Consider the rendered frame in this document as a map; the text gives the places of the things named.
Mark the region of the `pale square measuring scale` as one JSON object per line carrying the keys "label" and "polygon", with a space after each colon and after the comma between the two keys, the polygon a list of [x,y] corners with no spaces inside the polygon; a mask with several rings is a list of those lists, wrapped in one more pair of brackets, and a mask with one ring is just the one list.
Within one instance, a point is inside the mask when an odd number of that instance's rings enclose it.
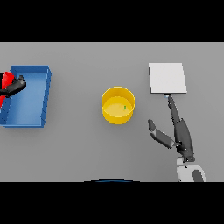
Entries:
{"label": "pale square measuring scale", "polygon": [[182,63],[150,63],[152,94],[186,94],[186,79]]}

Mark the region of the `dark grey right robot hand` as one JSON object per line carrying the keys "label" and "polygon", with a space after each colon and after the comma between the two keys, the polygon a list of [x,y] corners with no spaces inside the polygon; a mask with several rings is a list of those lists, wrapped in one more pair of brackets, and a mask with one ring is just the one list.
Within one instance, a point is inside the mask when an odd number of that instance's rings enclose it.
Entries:
{"label": "dark grey right robot hand", "polygon": [[171,111],[171,120],[174,127],[174,138],[171,138],[163,131],[159,130],[151,119],[148,120],[150,135],[155,141],[168,149],[175,147],[177,149],[177,153],[183,157],[184,163],[194,162],[195,157],[193,152],[193,141],[190,131],[185,120],[179,117],[178,109],[170,94],[167,96],[167,99],[168,107]]}

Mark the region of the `blue tray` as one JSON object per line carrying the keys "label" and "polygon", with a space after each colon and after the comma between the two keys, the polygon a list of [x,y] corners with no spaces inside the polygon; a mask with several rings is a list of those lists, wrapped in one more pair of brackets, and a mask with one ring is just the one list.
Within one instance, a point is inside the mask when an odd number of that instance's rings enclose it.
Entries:
{"label": "blue tray", "polygon": [[49,66],[12,66],[10,72],[22,75],[26,88],[5,98],[0,108],[0,126],[5,128],[43,128],[51,86]]}

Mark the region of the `yellow bowl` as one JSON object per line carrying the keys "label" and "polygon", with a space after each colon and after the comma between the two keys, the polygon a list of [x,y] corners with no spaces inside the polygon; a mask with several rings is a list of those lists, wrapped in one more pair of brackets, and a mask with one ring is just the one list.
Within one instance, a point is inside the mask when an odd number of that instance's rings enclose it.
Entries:
{"label": "yellow bowl", "polygon": [[109,123],[125,124],[133,116],[134,109],[135,96],[126,87],[111,87],[101,97],[101,112]]}

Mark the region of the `red beaker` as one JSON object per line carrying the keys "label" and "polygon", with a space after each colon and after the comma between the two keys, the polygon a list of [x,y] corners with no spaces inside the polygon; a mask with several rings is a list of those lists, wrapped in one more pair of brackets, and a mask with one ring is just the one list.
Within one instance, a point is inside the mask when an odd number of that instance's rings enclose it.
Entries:
{"label": "red beaker", "polygon": [[[6,89],[13,81],[15,76],[10,72],[0,73],[0,90]],[[5,96],[0,94],[0,108],[3,106]]]}

